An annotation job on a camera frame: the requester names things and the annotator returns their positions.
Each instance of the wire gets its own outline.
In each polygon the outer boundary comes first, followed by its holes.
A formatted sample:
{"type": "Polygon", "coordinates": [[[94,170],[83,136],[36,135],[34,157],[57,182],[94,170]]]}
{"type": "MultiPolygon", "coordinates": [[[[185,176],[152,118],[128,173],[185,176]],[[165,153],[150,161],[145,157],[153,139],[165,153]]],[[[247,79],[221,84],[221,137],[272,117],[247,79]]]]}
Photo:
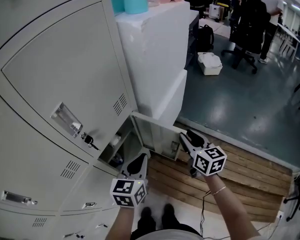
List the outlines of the wire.
{"type": "Polygon", "coordinates": [[[200,234],[203,237],[204,234],[204,227],[203,227],[203,223],[205,222],[205,215],[204,215],[204,211],[205,211],[205,197],[210,195],[211,191],[209,190],[208,192],[205,193],[205,195],[202,198],[202,211],[201,211],[201,221],[200,221],[200,234]]]}
{"type": "MultiPolygon", "coordinates": [[[[267,225],[263,226],[262,228],[259,228],[257,231],[259,232],[260,230],[263,230],[264,228],[268,227],[271,223],[268,223],[267,225]]],[[[276,225],[274,231],[272,232],[272,234],[275,232],[276,228],[278,227],[279,225],[279,222],[278,224],[276,225]]],[[[226,238],[230,238],[230,236],[226,236],[226,237],[223,237],[223,238],[218,238],[218,239],[215,239],[215,238],[212,238],[212,237],[202,237],[203,239],[212,239],[212,240],[223,240],[223,239],[226,239],[226,238]]]]}
{"type": "Polygon", "coordinates": [[[272,238],[273,234],[275,233],[277,227],[279,226],[279,223],[280,223],[281,218],[282,218],[282,216],[280,215],[279,221],[278,221],[277,225],[275,226],[274,230],[272,231],[272,234],[270,235],[270,237],[268,238],[268,240],[269,240],[270,238],[272,238]]]}
{"type": "Polygon", "coordinates": [[[260,230],[263,230],[264,228],[268,227],[271,223],[269,223],[268,225],[266,226],[263,226],[262,228],[258,229],[257,231],[259,232],[260,230]]]}

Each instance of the wooden floor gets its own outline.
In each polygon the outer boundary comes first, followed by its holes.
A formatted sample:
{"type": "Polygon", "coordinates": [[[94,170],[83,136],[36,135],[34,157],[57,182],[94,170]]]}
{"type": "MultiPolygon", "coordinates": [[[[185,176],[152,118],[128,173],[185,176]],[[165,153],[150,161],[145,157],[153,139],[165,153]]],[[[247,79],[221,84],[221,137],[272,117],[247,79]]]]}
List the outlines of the wooden floor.
{"type": "MultiPolygon", "coordinates": [[[[292,171],[224,141],[206,136],[226,152],[227,161],[219,176],[241,200],[251,220],[274,222],[282,198],[289,193],[292,171]]],[[[183,150],[177,161],[153,155],[148,168],[149,186],[182,202],[202,208],[203,196],[209,188],[203,176],[191,178],[188,159],[189,155],[183,150]]],[[[220,213],[212,195],[204,198],[204,209],[220,213]]]]}

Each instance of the bracelet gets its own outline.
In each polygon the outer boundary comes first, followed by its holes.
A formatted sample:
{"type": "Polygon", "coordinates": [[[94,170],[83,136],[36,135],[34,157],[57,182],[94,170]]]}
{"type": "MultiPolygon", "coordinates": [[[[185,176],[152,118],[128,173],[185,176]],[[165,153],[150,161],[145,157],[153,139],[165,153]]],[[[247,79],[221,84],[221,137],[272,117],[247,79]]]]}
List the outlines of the bracelet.
{"type": "Polygon", "coordinates": [[[224,186],[222,188],[220,188],[217,192],[213,193],[212,195],[215,196],[216,194],[218,194],[220,191],[224,190],[227,186],[224,186]]]}

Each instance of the black bag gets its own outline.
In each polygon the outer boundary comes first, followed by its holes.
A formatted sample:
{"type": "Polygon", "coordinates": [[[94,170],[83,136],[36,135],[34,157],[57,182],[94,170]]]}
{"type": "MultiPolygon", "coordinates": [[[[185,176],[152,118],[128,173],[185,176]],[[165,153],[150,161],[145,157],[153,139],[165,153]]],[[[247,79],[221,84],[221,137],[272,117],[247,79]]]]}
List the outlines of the black bag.
{"type": "Polygon", "coordinates": [[[198,41],[196,45],[196,51],[206,53],[210,49],[214,48],[215,36],[214,31],[208,25],[200,27],[198,30],[198,41]]]}

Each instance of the desk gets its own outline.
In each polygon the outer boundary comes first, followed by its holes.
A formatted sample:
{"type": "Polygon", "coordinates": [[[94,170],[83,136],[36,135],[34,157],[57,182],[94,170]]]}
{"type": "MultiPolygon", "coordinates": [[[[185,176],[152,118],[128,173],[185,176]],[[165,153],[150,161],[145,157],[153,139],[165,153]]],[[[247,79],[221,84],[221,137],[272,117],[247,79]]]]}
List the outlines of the desk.
{"type": "MultiPolygon", "coordinates": [[[[287,33],[290,37],[292,37],[292,38],[294,38],[295,40],[297,40],[296,46],[292,48],[292,49],[294,50],[294,51],[293,51],[293,54],[292,54],[292,59],[291,59],[292,62],[293,62],[294,59],[295,59],[295,56],[296,56],[296,52],[297,52],[298,46],[299,46],[299,44],[300,44],[300,40],[296,37],[296,35],[295,35],[294,33],[292,33],[289,29],[287,29],[286,27],[284,27],[284,26],[281,25],[280,23],[278,23],[278,26],[279,26],[285,33],[287,33]]],[[[286,47],[286,45],[288,44],[288,42],[289,42],[289,39],[288,39],[288,37],[286,36],[286,37],[284,38],[283,45],[281,46],[282,49],[280,49],[280,50],[283,50],[283,49],[286,47]]]]}

